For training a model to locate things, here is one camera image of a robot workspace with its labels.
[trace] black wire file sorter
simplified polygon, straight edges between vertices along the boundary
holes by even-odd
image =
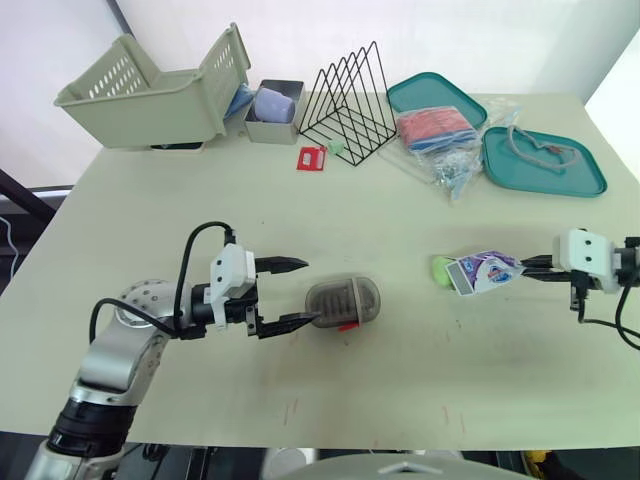
[[[300,133],[318,145],[342,142],[338,156],[354,167],[395,136],[376,42],[320,70]]]

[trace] black cable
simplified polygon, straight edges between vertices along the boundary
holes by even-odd
[[[167,327],[165,324],[161,323],[159,320],[156,320],[148,313],[143,312],[142,310],[132,307],[128,303],[122,302],[120,300],[116,300],[115,298],[103,298],[98,300],[98,302],[93,307],[93,311],[91,312],[91,320],[89,321],[89,343],[93,343],[96,338],[96,325],[98,323],[98,314],[100,313],[100,309],[104,305],[113,305],[114,307],[118,307],[125,312],[128,312],[136,317],[144,320],[147,323],[150,323],[158,330],[166,333],[172,338],[175,338],[175,332],[170,327]]]
[[[593,323],[594,325],[603,325],[605,327],[617,328],[616,324],[613,322],[605,322],[604,320],[596,320],[594,318],[588,318],[587,320],[583,320],[582,323]],[[636,338],[640,339],[640,333],[635,330],[631,330],[630,328],[622,327],[622,330],[627,335],[633,335]]]
[[[616,308],[616,330],[618,330],[618,335],[625,341],[627,345],[631,348],[635,348],[636,350],[640,350],[640,344],[633,342],[629,337],[627,337],[626,329],[622,326],[622,309],[624,308],[624,304],[627,301],[627,297],[629,296],[629,292],[631,291],[631,287],[638,279],[640,275],[640,266],[636,267],[635,271],[629,276],[627,279],[627,283],[622,290],[622,295],[620,295],[620,301],[618,302],[618,308]]]
[[[122,456],[122,458],[126,457],[127,455],[129,455],[132,452],[135,452],[137,449],[139,449],[142,446],[141,443],[139,443],[138,445],[136,445],[135,447],[131,447],[129,450],[127,450],[126,452],[124,452],[124,455]]]
[[[156,468],[153,470],[153,474],[149,480],[154,480],[160,471],[160,467],[162,466],[162,462],[164,462],[167,453],[171,447],[169,445],[162,445],[157,443],[147,443],[142,450],[142,458],[148,460],[150,462],[158,462]]]
[[[191,255],[191,248],[193,242],[200,232],[211,227],[224,228],[224,244],[236,243],[233,229],[224,222],[207,222],[195,228],[193,232],[187,238],[187,243],[184,246],[184,253],[182,254],[182,264],[180,265],[180,274],[178,275],[178,283],[176,285],[176,295],[173,302],[173,329],[177,336],[180,336],[182,327],[180,326],[180,317],[182,317],[182,311],[180,310],[180,300],[182,299],[182,290],[184,288],[184,281],[187,276],[187,266],[189,265],[189,256]]]

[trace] gray plastic container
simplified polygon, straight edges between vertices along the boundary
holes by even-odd
[[[161,72],[122,35],[54,104],[105,147],[204,142],[226,134],[224,114],[250,66],[235,23],[193,70]]]
[[[295,80],[263,80],[260,87],[275,90],[291,98],[295,113],[291,123],[262,122],[256,118],[253,102],[244,118],[247,133],[252,142],[293,145],[298,139],[298,127],[304,110],[304,82]]]
[[[366,277],[353,277],[319,283],[309,289],[307,312],[320,312],[313,320],[320,328],[370,322],[380,312],[378,287]]]

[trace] teal tray lid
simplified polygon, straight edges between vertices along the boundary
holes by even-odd
[[[396,112],[453,106],[476,129],[487,119],[487,111],[482,105],[434,72],[418,73],[391,87],[387,95]]]
[[[570,138],[547,133],[527,130],[526,134],[539,143],[573,147],[580,155],[573,165],[550,170],[516,155],[507,140],[507,128],[493,127],[485,132],[482,139],[482,155],[485,172],[494,183],[514,190],[574,197],[596,197],[607,190],[607,181],[593,155],[584,145]],[[546,148],[537,148],[517,130],[513,132],[513,141],[521,154],[534,157],[541,163],[561,164],[568,161]]]

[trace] table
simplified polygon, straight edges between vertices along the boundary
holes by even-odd
[[[266,318],[300,311],[313,284],[352,274],[377,283],[381,313],[347,333],[308,326],[258,341],[233,326],[171,342],[130,440],[372,449],[639,444],[638,353],[611,329],[578,325],[568,286],[521,279],[460,298],[430,276],[435,254],[550,253],[553,236],[568,227],[619,244],[640,233],[640,186],[579,101],[511,98],[524,107],[522,127],[583,142],[609,190],[570,198],[506,190],[483,177],[452,206],[385,150],[357,168],[331,158],[323,173],[302,173],[295,164],[303,139],[298,147],[251,144],[234,129],[202,153],[103,150],[0,298],[0,429],[47,433],[87,349],[95,301],[138,280],[174,280],[189,232],[224,220],[256,255],[310,263],[261,276]],[[221,242],[220,232],[203,233],[190,282],[208,280]],[[631,325],[636,300],[634,292],[625,310]],[[587,315],[612,319],[616,303],[595,292]]]

